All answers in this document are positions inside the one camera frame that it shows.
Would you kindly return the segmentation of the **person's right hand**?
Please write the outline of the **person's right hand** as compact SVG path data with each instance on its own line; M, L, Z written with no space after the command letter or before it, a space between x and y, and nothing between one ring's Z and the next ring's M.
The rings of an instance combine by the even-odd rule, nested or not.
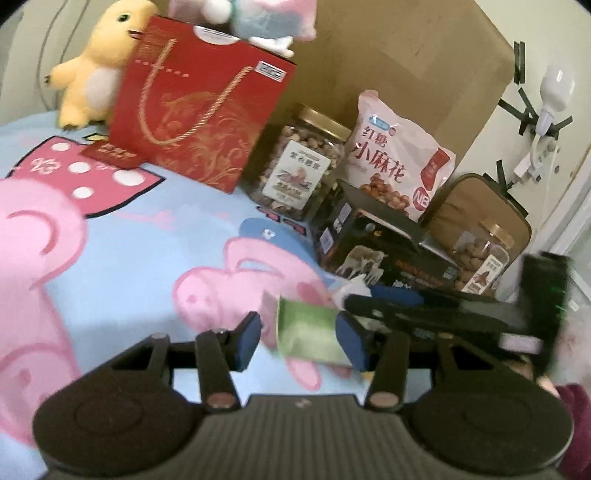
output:
M580 385L553 387L530 364L499 366L500 391L493 412L507 440L508 466L499 473L524 475L555 468L565 479L590 477L590 399Z

